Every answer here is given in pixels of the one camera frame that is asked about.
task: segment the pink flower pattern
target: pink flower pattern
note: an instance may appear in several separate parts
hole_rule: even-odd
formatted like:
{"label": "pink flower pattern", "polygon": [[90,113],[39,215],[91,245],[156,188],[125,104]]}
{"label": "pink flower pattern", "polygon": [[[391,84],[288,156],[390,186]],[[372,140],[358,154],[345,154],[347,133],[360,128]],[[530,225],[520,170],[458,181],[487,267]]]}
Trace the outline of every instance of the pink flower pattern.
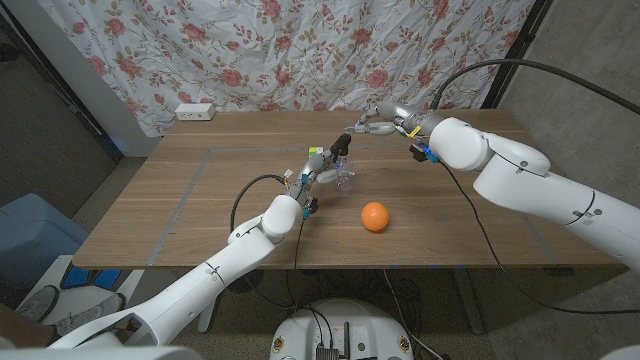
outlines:
{"label": "pink flower pattern", "polygon": [[242,83],[242,75],[237,70],[224,69],[220,74],[220,81],[227,86],[240,86]]}
{"label": "pink flower pattern", "polygon": [[387,83],[387,79],[389,79],[389,74],[384,70],[373,70],[371,75],[367,77],[367,82],[369,83],[369,87],[372,89],[379,89],[384,87]]}
{"label": "pink flower pattern", "polygon": [[[504,57],[534,0],[38,2],[143,131],[159,136],[179,103],[340,111],[383,99],[424,108],[453,72]],[[397,14],[406,14],[402,26]],[[442,106],[478,107],[496,69],[461,78]]]}
{"label": "pink flower pattern", "polygon": [[72,30],[75,34],[81,35],[84,34],[84,28],[87,27],[87,25],[82,22],[82,21],[78,21],[77,23],[73,24]]}
{"label": "pink flower pattern", "polygon": [[280,16],[280,3],[278,0],[263,0],[262,5],[265,15],[270,16],[272,19],[276,19]]}
{"label": "pink flower pattern", "polygon": [[95,70],[98,75],[104,76],[107,73],[107,69],[105,68],[106,64],[100,57],[94,55],[88,58],[87,61],[89,61],[89,64],[91,64],[93,70]]}
{"label": "pink flower pattern", "polygon": [[124,27],[124,24],[122,23],[122,21],[120,21],[120,19],[113,18],[109,21],[105,21],[105,23],[109,26],[109,29],[111,30],[113,36],[118,37],[120,35],[124,35],[124,31],[126,30],[126,28]]}
{"label": "pink flower pattern", "polygon": [[184,91],[180,91],[178,93],[178,100],[180,100],[181,102],[183,102],[185,104],[193,103],[193,100],[191,100],[191,95],[187,94]]}

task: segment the table leg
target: table leg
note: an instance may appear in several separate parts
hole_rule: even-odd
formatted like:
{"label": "table leg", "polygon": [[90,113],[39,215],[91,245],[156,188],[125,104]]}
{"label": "table leg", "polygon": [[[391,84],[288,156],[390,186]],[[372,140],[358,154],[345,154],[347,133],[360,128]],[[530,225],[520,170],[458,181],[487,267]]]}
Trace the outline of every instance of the table leg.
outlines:
{"label": "table leg", "polygon": [[213,299],[213,301],[200,313],[200,317],[198,318],[198,331],[201,334],[206,334],[211,330],[211,325],[213,324],[213,311],[215,310],[217,301],[218,298]]}
{"label": "table leg", "polygon": [[484,324],[482,322],[482,315],[480,314],[480,308],[476,300],[476,294],[473,291],[471,285],[471,278],[467,269],[460,268],[453,270],[453,278],[462,299],[464,310],[467,313],[467,319],[469,319],[469,327],[475,334],[480,335],[485,332]]}

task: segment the white robotic arm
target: white robotic arm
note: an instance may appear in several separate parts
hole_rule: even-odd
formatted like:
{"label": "white robotic arm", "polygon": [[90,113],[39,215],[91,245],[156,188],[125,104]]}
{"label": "white robotic arm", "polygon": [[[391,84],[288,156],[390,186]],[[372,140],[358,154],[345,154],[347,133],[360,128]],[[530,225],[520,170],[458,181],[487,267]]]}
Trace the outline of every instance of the white robotic arm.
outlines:
{"label": "white robotic arm", "polygon": [[[305,164],[284,195],[278,195],[267,211],[238,226],[228,238],[228,245],[150,300],[123,311],[94,320],[53,343],[51,349],[76,347],[114,347],[122,345],[167,345],[225,287],[255,269],[275,249],[295,221],[305,211],[308,216],[311,198],[307,195],[316,177],[327,177],[326,169],[351,137],[342,135],[321,154]],[[116,327],[137,330],[124,344],[111,332]]]}
{"label": "white robotic arm", "polygon": [[430,150],[450,167],[479,171],[473,187],[487,200],[564,226],[640,272],[640,209],[550,172],[549,159],[528,145],[433,111],[380,102],[365,108],[358,124],[345,132],[362,133],[374,116],[403,134],[428,136]]}

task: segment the white plastic base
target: white plastic base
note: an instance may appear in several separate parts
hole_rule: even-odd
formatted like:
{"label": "white plastic base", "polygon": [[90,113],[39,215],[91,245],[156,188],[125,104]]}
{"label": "white plastic base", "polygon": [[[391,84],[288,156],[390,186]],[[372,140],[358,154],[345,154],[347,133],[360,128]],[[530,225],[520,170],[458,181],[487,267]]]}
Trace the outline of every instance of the white plastic base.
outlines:
{"label": "white plastic base", "polygon": [[[401,339],[410,339],[402,325],[381,309],[354,299],[327,299],[311,304],[311,307],[327,318],[333,334],[333,348],[344,355],[344,323],[349,322],[349,349],[351,359],[413,359],[412,349],[406,352],[400,346]],[[317,315],[329,348],[329,329],[324,319]],[[284,341],[281,349],[274,347],[277,339]],[[270,348],[270,359],[316,359],[320,343],[318,322],[309,310],[298,310],[293,319],[285,320],[276,331]]]}

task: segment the power strip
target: power strip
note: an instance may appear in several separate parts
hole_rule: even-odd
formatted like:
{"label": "power strip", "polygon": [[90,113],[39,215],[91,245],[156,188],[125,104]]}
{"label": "power strip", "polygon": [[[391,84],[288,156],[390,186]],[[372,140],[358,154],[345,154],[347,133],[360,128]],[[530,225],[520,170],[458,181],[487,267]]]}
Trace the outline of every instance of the power strip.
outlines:
{"label": "power strip", "polygon": [[213,104],[180,104],[176,109],[178,120],[211,120],[215,113]]}

